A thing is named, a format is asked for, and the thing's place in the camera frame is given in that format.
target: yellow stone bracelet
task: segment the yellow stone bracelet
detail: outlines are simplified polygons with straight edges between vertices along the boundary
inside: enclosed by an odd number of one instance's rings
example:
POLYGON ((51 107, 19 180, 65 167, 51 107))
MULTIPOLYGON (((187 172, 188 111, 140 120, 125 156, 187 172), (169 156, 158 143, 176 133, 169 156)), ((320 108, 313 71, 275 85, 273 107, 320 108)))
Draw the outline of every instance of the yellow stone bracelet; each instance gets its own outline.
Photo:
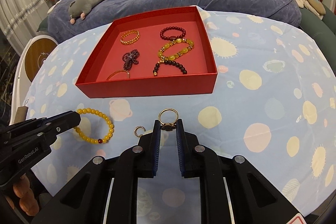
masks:
POLYGON ((179 58, 180 56, 182 56, 183 54, 186 54, 187 52, 191 51, 194 48, 194 42, 190 39, 187 38, 178 38, 175 39, 173 41, 168 42, 167 44, 165 44, 157 53, 157 56, 161 59, 160 63, 163 63, 165 60, 175 60, 176 58, 179 58), (170 56, 164 56, 163 52, 168 49, 169 47, 175 45, 176 43, 187 43, 188 47, 181 49, 179 52, 177 52, 176 54, 170 55, 170 56))
POLYGON ((92 143, 92 144, 100 144, 100 143, 107 143, 107 141, 110 139, 110 138, 112 138, 112 136, 113 136, 113 132, 114 132, 114 125, 113 125, 113 123, 111 122, 111 120, 110 120, 110 118, 106 115, 106 114, 104 114, 104 113, 102 113, 102 112, 100 112, 99 110, 96 110, 96 109, 91 109, 91 108, 83 108, 83 109, 81 109, 81 108, 79 108, 79 109, 77 109, 77 113, 78 114, 89 114, 89 113, 91 113, 91 114, 95 114, 95 115, 97 115, 97 116, 99 116, 99 117, 102 117, 105 121, 106 121, 106 123, 107 123, 107 125, 109 126, 109 132, 107 133, 107 135, 103 138, 103 139, 93 139, 93 138, 90 138, 90 137, 87 137, 82 131, 81 131, 81 129, 79 128, 79 127, 74 127, 74 129, 76 130, 76 132, 78 133, 78 135, 83 139, 83 140, 85 140, 85 141, 87 141, 88 143, 92 143))

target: gold ring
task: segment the gold ring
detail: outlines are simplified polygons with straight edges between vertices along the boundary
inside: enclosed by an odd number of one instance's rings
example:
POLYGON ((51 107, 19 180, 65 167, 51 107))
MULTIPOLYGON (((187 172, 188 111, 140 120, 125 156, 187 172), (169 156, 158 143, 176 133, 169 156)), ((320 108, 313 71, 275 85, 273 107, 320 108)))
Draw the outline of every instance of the gold ring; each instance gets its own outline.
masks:
POLYGON ((173 108, 166 108, 164 110, 162 110, 159 114, 159 122, 161 123, 161 130, 164 130, 164 131, 172 131, 173 129, 176 128, 176 122, 177 120, 179 119, 179 114, 178 112, 173 109, 173 108), (176 114, 176 119, 174 122, 162 122, 161 121, 161 115, 166 112, 166 111, 172 111, 176 114))
POLYGON ((140 137, 143 135, 143 134, 140 134, 140 135, 137 134, 137 131, 138 131, 139 128, 142 128, 143 131, 146 131, 145 128, 142 127, 142 126, 138 126, 138 127, 136 127, 136 128, 134 129, 134 135, 137 136, 138 138, 140 138, 140 137))
POLYGON ((118 73, 121 73, 121 72, 127 73, 128 74, 128 79, 130 78, 129 72, 127 70, 122 69, 122 70, 117 70, 114 73, 112 73, 109 77, 107 77, 106 81, 110 80, 114 75, 116 75, 118 73))
POLYGON ((131 45, 135 42, 137 42, 140 38, 140 33, 137 31, 137 30, 131 30, 131 31, 127 31, 125 32, 121 38, 120 38, 120 42, 123 44, 123 45, 131 45), (136 37, 131 39, 130 41, 124 41, 124 38, 132 33, 136 33, 136 37))

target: human hand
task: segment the human hand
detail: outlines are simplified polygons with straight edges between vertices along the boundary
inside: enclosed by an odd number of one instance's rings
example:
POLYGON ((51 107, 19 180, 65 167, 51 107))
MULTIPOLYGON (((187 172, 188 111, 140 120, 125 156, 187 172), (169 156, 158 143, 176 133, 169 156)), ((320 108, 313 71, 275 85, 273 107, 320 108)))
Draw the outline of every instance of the human hand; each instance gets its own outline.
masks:
MULTIPOLYGON (((20 207, 27 215, 35 216, 39 212, 39 205, 34 198, 34 193, 30 188, 30 182, 26 175, 20 177, 20 180, 13 184, 13 191, 20 198, 20 207)), ((14 209, 13 201, 9 197, 6 197, 6 199, 12 209, 14 209)))

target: light blue tablecloth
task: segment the light blue tablecloth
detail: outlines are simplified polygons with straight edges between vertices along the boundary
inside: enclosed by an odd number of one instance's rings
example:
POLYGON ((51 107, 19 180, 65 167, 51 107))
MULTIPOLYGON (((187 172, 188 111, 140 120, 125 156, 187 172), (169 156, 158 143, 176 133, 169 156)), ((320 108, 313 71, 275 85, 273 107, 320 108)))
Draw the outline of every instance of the light blue tablecloth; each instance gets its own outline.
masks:
MULTIPOLYGON (((137 144, 136 126, 151 130, 164 108, 179 112, 186 131, 219 155, 245 156, 307 215, 336 188, 336 79, 314 40, 288 24, 255 16, 199 10, 218 77, 212 94, 90 99, 75 85, 108 25, 60 44, 29 89, 28 118, 91 107, 112 117, 108 144, 92 145, 70 130, 33 171, 55 194, 95 155, 116 157, 137 144)), ((82 115, 93 138, 107 132, 95 115, 82 115)), ((141 179, 138 223, 200 223, 197 179, 179 172, 175 132, 162 132, 157 177, 141 179)))

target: silver bolt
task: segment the silver bolt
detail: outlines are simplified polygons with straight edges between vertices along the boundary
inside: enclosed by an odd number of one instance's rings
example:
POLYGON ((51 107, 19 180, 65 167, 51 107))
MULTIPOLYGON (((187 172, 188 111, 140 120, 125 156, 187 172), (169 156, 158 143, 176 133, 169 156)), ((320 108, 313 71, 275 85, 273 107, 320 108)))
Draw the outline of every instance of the silver bolt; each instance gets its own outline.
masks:
POLYGON ((235 161, 239 164, 242 164, 245 161, 245 158, 243 156, 235 156, 235 161))
POLYGON ((205 151, 205 147, 203 145, 196 145, 195 146, 195 151, 196 152, 204 152, 205 151))
POLYGON ((134 153, 140 153, 141 151, 142 151, 142 147, 141 146, 134 146, 133 148, 132 148, 132 151, 134 152, 134 153))
POLYGON ((94 164, 100 164, 100 163, 103 162, 103 158, 102 157, 94 157, 93 160, 92 160, 92 162, 94 164))

